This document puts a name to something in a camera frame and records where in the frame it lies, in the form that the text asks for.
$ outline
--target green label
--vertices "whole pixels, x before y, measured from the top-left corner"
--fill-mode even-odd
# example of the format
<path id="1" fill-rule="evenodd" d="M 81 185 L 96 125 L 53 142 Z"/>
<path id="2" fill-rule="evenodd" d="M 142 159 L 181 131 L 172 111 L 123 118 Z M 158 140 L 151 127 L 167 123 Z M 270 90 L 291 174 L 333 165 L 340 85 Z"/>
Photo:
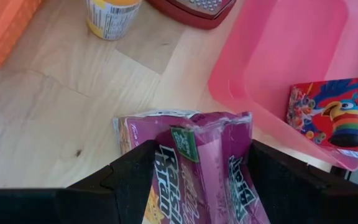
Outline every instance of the green label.
<path id="1" fill-rule="evenodd" d="M 179 153 L 193 162 L 199 162 L 194 132 L 185 128 L 171 128 L 171 133 Z"/>

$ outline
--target light wood surface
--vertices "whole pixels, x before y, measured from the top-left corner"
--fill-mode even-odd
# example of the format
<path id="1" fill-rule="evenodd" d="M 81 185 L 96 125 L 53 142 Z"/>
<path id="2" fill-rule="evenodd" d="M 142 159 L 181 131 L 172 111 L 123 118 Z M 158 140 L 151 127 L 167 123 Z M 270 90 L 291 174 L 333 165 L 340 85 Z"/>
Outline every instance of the light wood surface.
<path id="1" fill-rule="evenodd" d="M 205 31 L 144 2 L 109 42 L 88 30 L 84 1 L 46 0 L 0 70 L 0 187 L 66 187 L 115 160 L 115 116 L 227 110 L 206 84 L 241 6 Z"/>

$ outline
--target nutrition label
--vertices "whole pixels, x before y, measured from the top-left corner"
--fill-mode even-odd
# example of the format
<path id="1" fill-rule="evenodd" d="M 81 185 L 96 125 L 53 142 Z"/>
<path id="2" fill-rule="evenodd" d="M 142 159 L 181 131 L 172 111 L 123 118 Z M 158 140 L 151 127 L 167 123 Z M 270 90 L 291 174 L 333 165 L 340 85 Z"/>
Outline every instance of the nutrition label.
<path id="1" fill-rule="evenodd" d="M 102 0 L 87 0 L 88 25 L 100 38 L 116 40 L 127 32 L 140 1 L 129 6 L 115 6 Z"/>

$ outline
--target toucan beak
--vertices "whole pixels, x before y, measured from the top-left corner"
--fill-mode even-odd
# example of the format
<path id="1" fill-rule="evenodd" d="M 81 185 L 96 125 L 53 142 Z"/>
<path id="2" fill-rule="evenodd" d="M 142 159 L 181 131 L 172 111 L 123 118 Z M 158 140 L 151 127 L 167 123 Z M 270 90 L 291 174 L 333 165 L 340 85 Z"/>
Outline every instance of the toucan beak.
<path id="1" fill-rule="evenodd" d="M 323 112 L 321 113 L 322 116 L 329 116 L 329 114 L 331 113 L 331 110 L 333 110 L 335 107 L 337 106 L 341 106 L 342 103 L 339 101 L 334 101 L 334 102 L 330 102 L 323 110 Z"/>

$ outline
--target froot loops box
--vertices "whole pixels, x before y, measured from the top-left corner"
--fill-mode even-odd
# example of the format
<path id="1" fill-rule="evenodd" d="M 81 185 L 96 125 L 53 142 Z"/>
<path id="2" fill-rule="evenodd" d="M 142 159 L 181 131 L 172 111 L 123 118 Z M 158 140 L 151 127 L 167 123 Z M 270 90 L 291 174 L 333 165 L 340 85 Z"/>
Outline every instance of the froot loops box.
<path id="1" fill-rule="evenodd" d="M 358 158 L 358 78 L 291 86 L 287 123 L 321 147 Z"/>

